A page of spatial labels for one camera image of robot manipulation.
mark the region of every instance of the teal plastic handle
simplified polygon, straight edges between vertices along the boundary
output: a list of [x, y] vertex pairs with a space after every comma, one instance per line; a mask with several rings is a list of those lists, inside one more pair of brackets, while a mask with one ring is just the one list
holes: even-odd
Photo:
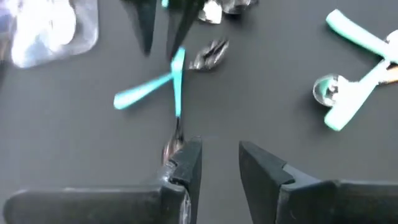
[[349, 20], [338, 9], [329, 13], [326, 22], [339, 35], [378, 54], [390, 61], [398, 63], [398, 55], [392, 51], [387, 43]]
[[170, 69], [174, 76], [173, 86], [174, 86], [174, 100], [175, 100], [175, 116], [181, 117], [182, 108], [182, 69], [185, 58], [185, 49], [180, 47], [175, 54], [172, 63], [170, 64]]
[[341, 131], [372, 93], [390, 64], [390, 61], [383, 60], [359, 81], [357, 88], [339, 97], [336, 105], [326, 114], [325, 124], [335, 131]]
[[174, 76], [172, 73], [168, 73], [140, 86], [119, 92], [114, 96], [113, 106], [117, 110], [125, 109], [148, 95], [150, 92], [158, 89], [163, 84], [170, 81], [173, 77]]

